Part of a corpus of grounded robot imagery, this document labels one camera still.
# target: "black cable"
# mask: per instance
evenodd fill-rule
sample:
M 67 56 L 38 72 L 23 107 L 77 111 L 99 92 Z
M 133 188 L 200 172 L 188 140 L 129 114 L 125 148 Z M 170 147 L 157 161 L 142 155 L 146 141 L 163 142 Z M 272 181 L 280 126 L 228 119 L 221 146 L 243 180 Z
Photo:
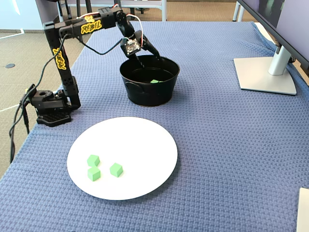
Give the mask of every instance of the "black cable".
M 26 101 L 25 105 L 24 105 L 24 111 L 23 111 L 24 123 L 25 123 L 25 126 L 26 126 L 27 134 L 30 133 L 30 130 L 29 130 L 29 118 L 28 118 L 28 113 L 27 113 L 27 108 L 26 108 L 26 106 L 28 104 L 29 104 L 29 101 Z
M 52 61 L 52 60 L 60 53 L 60 51 L 61 51 L 61 49 L 62 49 L 62 47 L 63 47 L 63 43 L 64 43 L 66 37 L 68 37 L 68 36 L 69 36 L 69 35 L 65 35 L 65 36 L 63 37 L 63 40 L 62 40 L 62 42 L 61 42 L 61 44 L 60 44 L 60 47 L 59 47 L 59 50 L 57 51 L 57 53 L 54 54 L 53 57 L 51 57 L 51 58 L 44 64 L 43 69 L 42 69 L 42 73 L 41 73 L 41 76 L 40 76 L 40 79 L 39 79 L 38 83 L 35 85 L 34 88 L 32 88 L 31 90 L 29 90 L 29 91 L 23 96 L 23 98 L 22 98 L 22 100 L 21 100 L 21 102 L 20 102 L 18 108 L 16 109 L 15 116 L 14 116 L 14 120 L 13 120 L 13 124 L 12 124 L 12 126 L 11 126 L 11 128 L 10 128 L 10 131 L 9 131 L 9 136 L 10 136 L 10 138 L 11 138 L 11 155 L 10 155 L 11 158 L 10 158 L 10 162 L 13 161 L 13 159 L 14 159 L 14 153 L 15 153 L 14 129 L 15 129 L 16 124 L 20 121 L 20 119 L 22 118 L 22 116 L 23 116 L 23 114 L 24 114 L 24 105 L 25 105 L 25 101 L 26 101 L 26 99 L 28 98 L 28 96 L 29 96 L 29 95 L 39 86 L 39 84 L 41 83 L 46 66 L 49 64 L 50 61 Z M 20 108 L 22 108 L 22 113 L 20 114 L 18 120 L 16 120 L 17 114 L 18 114 L 18 111 L 19 111 Z
M 14 129 L 15 129 L 15 126 L 16 124 L 21 120 L 21 118 L 23 117 L 24 115 L 24 110 L 25 110 L 25 101 L 26 99 L 28 98 L 28 96 L 39 86 L 39 84 L 41 83 L 42 81 L 42 78 L 43 78 L 43 75 L 44 75 L 44 71 L 45 71 L 45 68 L 46 66 L 49 64 L 50 61 L 52 61 L 61 51 L 62 47 L 63 47 L 63 43 L 66 39 L 66 37 L 68 36 L 72 36 L 74 37 L 75 39 L 77 39 L 82 45 L 84 45 L 85 47 L 87 47 L 88 49 L 94 51 L 95 53 L 99 54 L 99 55 L 105 55 L 107 53 L 109 53 L 110 51 L 112 51 L 115 47 L 118 46 L 118 44 L 121 42 L 122 39 L 120 39 L 113 47 L 111 47 L 108 51 L 104 52 L 104 53 L 100 53 L 98 52 L 97 50 L 93 49 L 92 47 L 86 45 L 83 41 L 80 41 L 79 38 L 75 35 L 69 35 L 69 34 L 66 34 L 63 39 L 62 39 L 62 42 L 61 42 L 61 45 L 59 47 L 59 50 L 57 51 L 56 54 L 53 55 L 53 57 L 51 57 L 43 66 L 43 69 L 42 69 L 42 73 L 41 73 L 41 76 L 40 76 L 40 79 L 38 81 L 38 83 L 35 85 L 34 88 L 32 88 L 29 92 L 27 92 L 24 97 L 22 98 L 16 112 L 15 112 L 15 116 L 14 116 L 14 120 L 13 120 L 13 124 L 10 128 L 10 131 L 9 131 L 9 135 L 10 135 L 10 138 L 11 138 L 11 155 L 10 155 L 10 163 L 12 163 L 13 159 L 14 159 L 14 153 L 15 153 L 15 144 L 14 144 Z M 19 116 L 18 120 L 16 121 L 16 118 L 17 118 L 17 114 L 18 114 L 18 111 L 19 109 L 22 108 L 22 113 L 21 115 Z M 26 129 L 27 129 L 27 133 L 29 133 L 29 127 L 26 125 Z
M 110 51 L 112 51 L 112 50 L 113 50 L 114 48 L 116 48 L 116 47 L 118 46 L 118 44 L 120 44 L 120 42 L 122 41 L 122 39 L 120 39 L 120 40 L 119 40 L 117 43 L 115 43 L 115 45 L 114 45 L 113 47 L 111 47 L 108 51 L 103 52 L 103 53 L 100 53 L 100 52 L 98 52 L 97 50 L 95 50 L 94 48 L 92 48 L 92 47 L 88 46 L 87 44 L 85 44 L 83 41 L 80 41 L 79 38 L 78 38 L 78 36 L 75 36 L 75 35 L 70 35 L 70 36 L 72 36 L 72 37 L 74 37 L 75 39 L 77 39 L 77 40 L 78 40 L 82 45 L 84 45 L 86 48 L 90 49 L 91 51 L 94 51 L 95 53 L 97 53 L 97 54 L 99 54 L 99 55 L 101 55 L 101 56 L 103 56 L 103 55 L 109 53 Z
M 17 118 L 17 114 L 18 114 L 18 111 L 21 107 L 21 103 L 18 105 L 18 108 L 16 109 L 15 111 L 15 115 L 14 115 L 14 121 L 16 121 L 16 118 Z M 10 138 L 11 138 L 11 155 L 10 155 L 10 163 L 12 163 L 13 161 L 13 158 L 14 158 L 14 155 L 12 156 L 12 154 L 15 153 L 15 144 L 14 144 L 14 129 L 11 131 L 10 133 Z

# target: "monitor stand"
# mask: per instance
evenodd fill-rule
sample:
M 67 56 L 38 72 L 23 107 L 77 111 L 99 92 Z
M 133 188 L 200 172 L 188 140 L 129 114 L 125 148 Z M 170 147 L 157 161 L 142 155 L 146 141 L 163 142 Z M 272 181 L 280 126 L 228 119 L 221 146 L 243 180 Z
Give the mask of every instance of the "monitor stand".
M 291 57 L 283 46 L 274 57 L 235 58 L 241 89 L 296 95 L 296 88 L 286 66 Z

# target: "black bucket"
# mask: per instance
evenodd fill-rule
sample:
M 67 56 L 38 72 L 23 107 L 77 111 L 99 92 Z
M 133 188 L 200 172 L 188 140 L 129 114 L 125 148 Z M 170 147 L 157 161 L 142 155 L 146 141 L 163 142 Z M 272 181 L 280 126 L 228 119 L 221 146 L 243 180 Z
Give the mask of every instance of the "black bucket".
M 129 59 L 120 66 L 120 73 L 129 99 L 143 106 L 157 106 L 167 103 L 173 94 L 180 68 L 174 61 L 155 56 L 139 56 Z

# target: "black wire bundle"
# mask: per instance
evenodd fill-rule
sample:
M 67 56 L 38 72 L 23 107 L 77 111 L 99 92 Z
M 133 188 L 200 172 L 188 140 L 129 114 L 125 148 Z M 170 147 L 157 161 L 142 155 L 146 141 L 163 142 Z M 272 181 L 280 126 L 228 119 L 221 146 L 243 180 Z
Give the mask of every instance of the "black wire bundle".
M 289 59 L 289 63 L 294 63 L 296 61 L 296 58 L 294 56 L 291 56 Z
M 14 129 L 15 129 L 16 124 L 21 120 L 22 116 L 24 115 L 24 111 L 25 111 L 25 102 L 26 102 L 26 100 L 28 99 L 28 96 L 29 96 L 29 95 L 39 86 L 39 84 L 41 83 L 46 66 L 49 64 L 50 61 L 52 61 L 52 60 L 60 53 L 60 51 L 61 51 L 61 49 L 62 49 L 62 47 L 63 47 L 63 43 L 64 43 L 65 39 L 66 39 L 67 37 L 69 37 L 69 36 L 74 37 L 74 38 L 76 38 L 77 40 L 79 40 L 79 38 L 78 38 L 77 36 L 75 36 L 75 35 L 69 35 L 69 34 L 67 34 L 67 35 L 65 35 L 65 36 L 63 37 L 63 39 L 62 39 L 62 41 L 61 41 L 61 44 L 60 44 L 60 47 L 59 47 L 57 53 L 54 54 L 53 57 L 51 57 L 51 58 L 44 64 L 43 69 L 42 69 L 42 73 L 41 73 L 41 76 L 40 76 L 40 79 L 39 79 L 38 83 L 34 86 L 34 88 L 32 88 L 29 92 L 27 92 L 27 93 L 23 96 L 23 98 L 21 99 L 21 101 L 20 101 L 20 103 L 19 103 L 19 105 L 18 105 L 18 108 L 16 109 L 16 112 L 15 112 L 15 115 L 14 115 L 14 119 L 13 119 L 13 124 L 12 124 L 12 126 L 11 126 L 11 128 L 10 128 L 10 131 L 9 131 L 9 135 L 10 135 L 10 138 L 11 138 L 10 163 L 12 163 L 12 161 L 13 161 L 13 159 L 14 159 L 14 154 L 15 154 Z M 112 51 L 115 47 L 117 47 L 117 45 L 121 42 L 121 39 L 120 39 L 113 47 L 111 47 L 108 51 L 106 51 L 106 52 L 104 52 L 104 53 L 98 52 L 97 50 L 93 49 L 92 47 L 86 45 L 83 41 L 80 41 L 80 40 L 79 40 L 79 42 L 80 42 L 81 44 L 83 44 L 85 47 L 87 47 L 88 49 L 90 49 L 90 50 L 94 51 L 95 53 L 97 53 L 97 54 L 99 54 L 99 55 L 102 56 L 102 55 L 105 55 L 105 54 L 109 53 L 109 52 Z M 22 109 L 22 113 L 21 113 L 21 115 L 19 116 L 18 120 L 16 120 L 16 119 L 17 119 L 17 115 L 18 115 L 18 111 L 20 110 L 20 108 Z

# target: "green cube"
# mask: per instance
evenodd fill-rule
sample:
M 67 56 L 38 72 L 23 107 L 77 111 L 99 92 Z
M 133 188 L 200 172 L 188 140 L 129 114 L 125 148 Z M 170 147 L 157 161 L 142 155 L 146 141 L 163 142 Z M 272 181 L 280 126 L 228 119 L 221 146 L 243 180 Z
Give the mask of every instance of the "green cube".
M 110 167 L 110 171 L 111 174 L 119 177 L 121 175 L 121 173 L 123 172 L 122 166 L 118 163 L 114 163 L 111 167 Z
M 91 181 L 95 181 L 101 177 L 101 171 L 97 167 L 92 167 L 88 169 L 88 178 Z
M 95 155 L 90 155 L 89 158 L 87 159 L 88 166 L 90 167 L 95 167 L 98 166 L 100 163 L 100 159 L 98 156 Z

